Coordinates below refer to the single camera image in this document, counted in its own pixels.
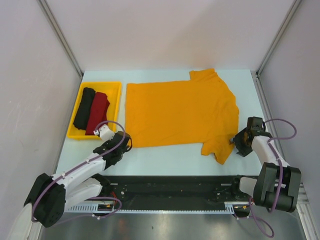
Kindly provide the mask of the orange t shirt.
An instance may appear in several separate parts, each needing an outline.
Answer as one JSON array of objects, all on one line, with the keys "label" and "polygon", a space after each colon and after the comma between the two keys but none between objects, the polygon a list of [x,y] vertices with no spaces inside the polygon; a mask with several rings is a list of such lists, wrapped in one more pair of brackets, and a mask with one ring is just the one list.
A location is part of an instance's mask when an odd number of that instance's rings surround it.
[{"label": "orange t shirt", "polygon": [[238,133],[236,96],[213,68],[189,77],[127,84],[125,130],[135,148],[200,143],[203,156],[213,154],[223,165]]}]

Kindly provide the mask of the yellow plastic tray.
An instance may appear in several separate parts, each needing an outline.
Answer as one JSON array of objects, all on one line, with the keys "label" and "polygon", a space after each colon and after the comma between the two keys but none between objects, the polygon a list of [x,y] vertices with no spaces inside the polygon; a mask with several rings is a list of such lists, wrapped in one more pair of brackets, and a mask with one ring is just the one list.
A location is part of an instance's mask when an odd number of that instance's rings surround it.
[{"label": "yellow plastic tray", "polygon": [[108,128],[115,132],[117,126],[114,124],[114,122],[118,120],[119,104],[122,94],[122,83],[119,81],[83,82],[79,87],[66,136],[75,140],[98,140],[98,136],[85,135],[86,130],[77,129],[73,125],[75,115],[83,95],[83,89],[85,87],[94,89],[95,93],[101,92],[107,95],[108,101],[110,102],[106,113],[107,121],[109,121]]}]

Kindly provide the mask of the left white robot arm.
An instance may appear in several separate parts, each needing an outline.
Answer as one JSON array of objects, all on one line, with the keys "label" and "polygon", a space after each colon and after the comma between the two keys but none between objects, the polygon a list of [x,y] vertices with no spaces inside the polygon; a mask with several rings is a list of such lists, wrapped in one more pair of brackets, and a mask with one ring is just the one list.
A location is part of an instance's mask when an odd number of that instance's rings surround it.
[{"label": "left white robot arm", "polygon": [[115,202],[111,182],[101,172],[116,165],[132,145],[131,136],[118,131],[71,169],[53,175],[39,175],[24,202],[32,206],[32,222],[49,228],[66,210],[83,201],[108,199]]}]

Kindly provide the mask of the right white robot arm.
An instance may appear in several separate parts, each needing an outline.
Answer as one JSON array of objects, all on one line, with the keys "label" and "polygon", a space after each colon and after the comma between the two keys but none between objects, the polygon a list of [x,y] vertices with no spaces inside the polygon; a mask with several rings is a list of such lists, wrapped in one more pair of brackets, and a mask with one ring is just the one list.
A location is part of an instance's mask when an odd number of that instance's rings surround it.
[{"label": "right white robot arm", "polygon": [[261,117],[247,119],[246,127],[232,138],[231,143],[241,157],[255,153],[261,170],[256,178],[237,175],[230,194],[237,201],[252,197],[255,205],[269,212],[292,213],[297,206],[302,173],[284,160],[274,141],[275,137],[267,132],[266,122]]}]

